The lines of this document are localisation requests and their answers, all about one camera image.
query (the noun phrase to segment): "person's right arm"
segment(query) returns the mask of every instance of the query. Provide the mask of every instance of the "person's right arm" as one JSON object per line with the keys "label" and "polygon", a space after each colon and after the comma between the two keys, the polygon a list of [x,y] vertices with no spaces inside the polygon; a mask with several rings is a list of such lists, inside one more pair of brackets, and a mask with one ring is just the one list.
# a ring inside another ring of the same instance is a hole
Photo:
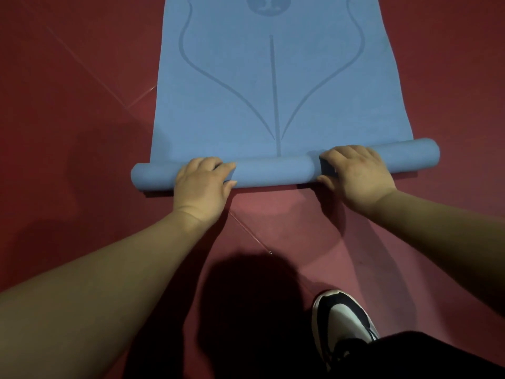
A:
{"label": "person's right arm", "polygon": [[321,154],[339,178],[324,183],[350,209],[389,230],[505,316],[505,223],[398,191],[377,152],[338,146]]}

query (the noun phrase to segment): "curved line on mat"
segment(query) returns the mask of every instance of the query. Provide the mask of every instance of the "curved line on mat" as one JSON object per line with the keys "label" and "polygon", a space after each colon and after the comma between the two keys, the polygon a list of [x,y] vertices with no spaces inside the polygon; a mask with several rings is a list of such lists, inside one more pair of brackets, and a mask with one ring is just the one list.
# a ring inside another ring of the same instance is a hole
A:
{"label": "curved line on mat", "polygon": [[286,124],[286,127],[284,128],[284,131],[282,132],[282,137],[281,139],[284,138],[284,134],[286,134],[287,132],[287,128],[289,127],[289,125],[291,124],[291,122],[293,122],[294,120],[294,116],[298,113],[298,111],[300,110],[300,108],[303,106],[303,104],[309,99],[309,97],[311,95],[314,94],[314,92],[316,92],[320,87],[324,86],[327,82],[331,81],[331,79],[333,79],[335,76],[337,76],[339,73],[341,73],[342,71],[344,71],[345,69],[347,69],[348,67],[350,67],[353,63],[356,62],[356,60],[359,58],[359,56],[361,56],[363,54],[363,50],[365,50],[365,35],[363,33],[363,29],[361,29],[360,25],[357,23],[356,19],[352,16],[352,13],[350,12],[350,8],[349,8],[349,1],[350,0],[347,0],[345,2],[345,5],[347,6],[347,12],[349,14],[349,17],[351,19],[351,21],[353,22],[353,24],[356,26],[357,28],[357,31],[359,32],[360,34],[360,38],[361,38],[361,43],[360,43],[360,48],[358,49],[356,55],[346,64],[344,64],[343,66],[341,66],[340,68],[338,68],[336,71],[334,71],[332,74],[330,74],[328,77],[326,77],[323,81],[319,82],[319,84],[317,84],[316,86],[314,86],[306,95],[305,97],[303,97],[301,99],[301,101],[299,102],[299,104],[296,106],[296,108],[293,110],[293,113],[291,114],[291,117],[289,117],[289,120],[287,121],[287,124]]}
{"label": "curved line on mat", "polygon": [[263,123],[263,125],[265,126],[265,128],[268,130],[268,133],[270,133],[270,135],[272,136],[272,138],[275,140],[274,134],[272,133],[272,131],[268,127],[267,122],[263,119],[263,117],[261,116],[260,112],[258,112],[256,110],[256,108],[247,99],[245,99],[245,97],[242,94],[240,94],[239,92],[237,92],[231,86],[229,86],[229,85],[225,84],[224,82],[218,80],[213,75],[207,73],[205,70],[200,69],[193,62],[191,62],[191,60],[186,56],[186,52],[184,51],[184,35],[186,34],[186,30],[189,27],[189,23],[191,22],[191,18],[193,16],[193,4],[191,3],[191,0],[188,0],[188,4],[189,4],[189,15],[188,15],[186,23],[182,27],[181,33],[179,35],[179,53],[181,54],[181,57],[184,59],[184,61],[186,61],[186,63],[189,66],[191,66],[197,72],[199,72],[200,74],[204,75],[205,77],[211,79],[213,82],[216,82],[217,84],[221,85],[223,88],[225,88],[226,90],[228,90],[229,92],[231,92],[235,96],[237,96],[244,104],[246,104],[249,107],[249,109],[252,110],[252,112],[256,115],[256,117],[258,117],[258,119]]}

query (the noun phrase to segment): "black pants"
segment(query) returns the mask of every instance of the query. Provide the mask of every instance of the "black pants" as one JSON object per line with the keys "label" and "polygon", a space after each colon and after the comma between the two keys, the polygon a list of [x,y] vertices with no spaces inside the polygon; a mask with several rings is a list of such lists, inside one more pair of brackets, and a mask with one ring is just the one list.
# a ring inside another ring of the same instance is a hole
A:
{"label": "black pants", "polygon": [[429,378],[439,374],[505,377],[505,368],[416,331],[401,332],[370,344],[360,339],[345,340],[337,343],[333,356],[330,377],[382,373],[388,378]]}

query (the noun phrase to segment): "floor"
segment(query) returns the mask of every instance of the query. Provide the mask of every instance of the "floor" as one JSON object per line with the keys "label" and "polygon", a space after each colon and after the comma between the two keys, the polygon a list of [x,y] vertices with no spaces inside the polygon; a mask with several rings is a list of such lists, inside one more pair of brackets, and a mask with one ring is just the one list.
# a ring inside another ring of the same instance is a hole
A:
{"label": "floor", "polygon": [[[0,4],[6,288],[148,226],[172,201],[129,180],[149,157],[164,0]],[[504,216],[505,0],[380,4],[415,137],[441,148],[437,167],[398,176],[398,187]],[[328,287],[357,298],[383,335],[421,330],[505,365],[503,319],[320,186],[288,186],[234,192],[133,344],[125,377],[310,371],[307,309]]]}

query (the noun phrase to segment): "black and white sneaker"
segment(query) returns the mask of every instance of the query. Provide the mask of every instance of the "black and white sneaker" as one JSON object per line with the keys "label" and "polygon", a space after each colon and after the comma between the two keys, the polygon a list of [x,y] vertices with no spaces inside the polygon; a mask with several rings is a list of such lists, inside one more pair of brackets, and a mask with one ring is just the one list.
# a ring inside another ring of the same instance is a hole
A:
{"label": "black and white sneaker", "polygon": [[331,369],[333,359],[347,356],[349,347],[364,345],[379,338],[368,314],[349,294],[330,290],[317,297],[312,307],[312,334],[326,369]]}

